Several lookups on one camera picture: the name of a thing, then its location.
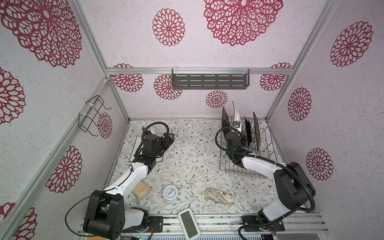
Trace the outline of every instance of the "table surface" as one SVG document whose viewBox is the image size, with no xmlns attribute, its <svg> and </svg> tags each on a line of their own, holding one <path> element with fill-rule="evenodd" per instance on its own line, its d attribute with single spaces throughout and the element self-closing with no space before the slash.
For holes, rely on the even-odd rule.
<svg viewBox="0 0 384 240">
<path fill-rule="evenodd" d="M 157 162 L 152 172 L 143 179 L 150 188 L 148 195 L 137 202 L 131 194 L 124 199 L 126 209 L 140 207 L 149 210 L 150 214 L 176 214 L 189 207 L 195 214 L 253 214 L 277 197 L 273 179 L 219 170 L 220 149 L 215 144 L 215 134 L 220 129 L 221 120 L 161 121 L 175 134 L 175 141 L 164 153 L 162 162 Z M 156 120 L 130 122 L 111 183 L 129 169 L 136 136 L 141 136 L 142 127 L 153 122 Z M 268 131 L 265 137 L 270 138 L 267 123 L 261 120 L 260 131 L 265 128 Z M 162 125 L 155 125 L 150 130 L 158 136 L 166 131 Z M 277 161 L 281 162 L 280 154 L 276 152 L 276 155 Z M 175 185 L 179 191 L 178 200 L 170 204 L 162 198 L 161 186 L 168 184 Z M 205 191 L 209 187 L 232 193 L 235 196 L 234 206 L 206 199 Z"/>
</svg>

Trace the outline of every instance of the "white alarm clock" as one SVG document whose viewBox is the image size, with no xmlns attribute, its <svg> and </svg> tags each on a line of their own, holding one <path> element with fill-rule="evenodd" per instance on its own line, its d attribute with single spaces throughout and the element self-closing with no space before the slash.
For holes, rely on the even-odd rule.
<svg viewBox="0 0 384 240">
<path fill-rule="evenodd" d="M 168 185 L 163 190 L 164 200 L 168 203 L 172 203 L 177 200 L 178 191 L 176 186 Z"/>
</svg>

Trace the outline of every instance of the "dish rack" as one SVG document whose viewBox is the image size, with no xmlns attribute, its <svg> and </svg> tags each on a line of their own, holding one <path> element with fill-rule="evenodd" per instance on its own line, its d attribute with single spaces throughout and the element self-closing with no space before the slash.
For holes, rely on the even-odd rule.
<svg viewBox="0 0 384 240">
<path fill-rule="evenodd" d="M 228 116 L 229 122 L 233 121 L 233 117 Z M 256 134 L 255 134 L 255 122 L 253 118 L 247 118 L 247 120 L 251 123 L 251 136 L 252 136 L 252 142 L 249 147 L 245 147 L 245 149 L 252 151 L 258 156 L 269 158 L 276 162 L 282 162 L 280 153 L 278 152 L 276 144 L 273 142 L 271 132 L 268 126 L 268 123 L 265 119 L 260 119 L 258 121 L 259 123 L 259 131 L 260 131 L 260 151 L 257 151 L 257 144 L 256 144 Z M 242 124 L 242 133 L 246 133 L 245 131 L 245 119 L 241 118 L 241 124 Z M 225 138 L 223 133 L 221 133 L 221 146 L 226 148 Z M 220 166 L 219 169 L 221 171 L 226 171 L 233 174 L 238 175 L 255 175 L 255 176 L 263 176 L 262 174 L 255 172 L 250 169 L 241 168 L 237 165 L 235 165 L 227 156 L 224 150 L 220 150 Z"/>
</svg>

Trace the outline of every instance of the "red flower pattern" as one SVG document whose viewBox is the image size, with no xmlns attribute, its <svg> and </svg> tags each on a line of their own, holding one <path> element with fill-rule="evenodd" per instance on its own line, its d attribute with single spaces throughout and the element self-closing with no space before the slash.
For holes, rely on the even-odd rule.
<svg viewBox="0 0 384 240">
<path fill-rule="evenodd" d="M 115 68 L 133 68 L 124 63 L 119 63 Z M 112 75 L 113 82 L 127 92 L 136 92 L 143 87 L 143 78 L 141 74 L 114 74 Z"/>
<path fill-rule="evenodd" d="M 311 103 L 311 95 L 307 89 L 294 90 L 288 101 L 289 116 L 295 121 L 303 120 L 310 112 Z"/>
<path fill-rule="evenodd" d="M 35 208 L 31 207 L 28 215 L 24 217 L 22 223 L 13 235 L 13 240 L 31 240 L 35 235 L 35 230 L 37 227 L 36 218 L 37 214 L 35 213 Z"/>
<path fill-rule="evenodd" d="M 0 0 L 0 15 L 37 59 L 66 68 L 79 58 L 80 29 L 66 0 Z"/>
<path fill-rule="evenodd" d="M 306 163 L 310 174 L 318 180 L 327 180 L 333 173 L 331 156 L 323 149 L 312 149 L 307 155 Z"/>
<path fill-rule="evenodd" d="M 183 90 L 173 89 L 172 76 L 169 74 L 158 76 L 155 79 L 153 87 L 157 95 L 168 100 L 178 98 L 183 92 Z"/>
<path fill-rule="evenodd" d="M 333 65 L 344 67 L 356 62 L 368 49 L 372 34 L 372 26 L 364 21 L 355 22 L 344 29 L 331 48 Z"/>
<path fill-rule="evenodd" d="M 244 45 L 265 33 L 283 0 L 204 0 L 208 29 L 221 43 Z"/>
<path fill-rule="evenodd" d="M 228 95 L 224 91 L 214 90 L 205 98 L 205 102 L 211 108 L 219 108 L 227 103 Z"/>
<path fill-rule="evenodd" d="M 24 106 L 23 87 L 16 78 L 0 67 L 0 125 L 18 118 Z"/>
<path fill-rule="evenodd" d="M 278 63 L 272 65 L 273 68 L 290 68 L 289 63 Z M 279 89 L 287 75 L 284 74 L 263 74 L 260 78 L 260 86 L 268 91 Z"/>
<path fill-rule="evenodd" d="M 67 154 L 63 156 L 45 186 L 49 191 L 55 193 L 68 191 L 79 179 L 83 167 L 82 162 L 79 150 L 70 146 Z"/>
<path fill-rule="evenodd" d="M 3 222 L 9 211 L 13 208 L 15 203 L 7 202 L 0 207 L 0 224 Z"/>
<path fill-rule="evenodd" d="M 165 46 L 174 46 L 184 37 L 185 28 L 180 14 L 173 9 L 164 8 L 157 12 L 152 29 L 156 38 Z"/>
<path fill-rule="evenodd" d="M 108 138 L 112 133 L 112 120 L 108 113 L 102 113 L 97 121 L 97 129 L 103 138 Z"/>
</svg>

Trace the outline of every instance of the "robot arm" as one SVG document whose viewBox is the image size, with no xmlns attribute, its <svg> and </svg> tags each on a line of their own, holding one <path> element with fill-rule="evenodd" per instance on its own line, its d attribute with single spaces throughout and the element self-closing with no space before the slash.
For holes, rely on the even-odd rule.
<svg viewBox="0 0 384 240">
<path fill-rule="evenodd" d="M 165 125 L 167 132 L 164 136 L 147 131 L 155 124 Z M 156 158 L 174 142 L 174 134 L 169 133 L 168 126 L 163 122 L 155 122 L 143 129 L 142 144 L 135 153 L 135 159 L 127 170 L 116 182 L 104 189 L 95 190 L 89 198 L 84 219 L 83 231 L 108 239 L 116 239 L 126 229 L 134 227 L 144 230 L 148 227 L 148 211 L 131 208 L 124 211 L 124 198 L 127 197 L 135 186 L 145 178 L 156 164 Z"/>
<path fill-rule="evenodd" d="M 219 146 L 217 142 L 218 133 L 216 134 L 216 144 Z M 258 224 L 272 223 L 276 219 L 298 210 L 300 206 L 310 199 L 309 195 L 313 197 L 316 194 L 314 187 L 298 163 L 275 163 L 269 159 L 256 156 L 242 147 L 240 135 L 238 131 L 228 132 L 225 135 L 227 149 L 224 150 L 226 150 L 226 154 L 231 161 L 239 167 L 251 169 L 272 178 L 276 183 L 278 198 L 258 212 Z"/>
</svg>

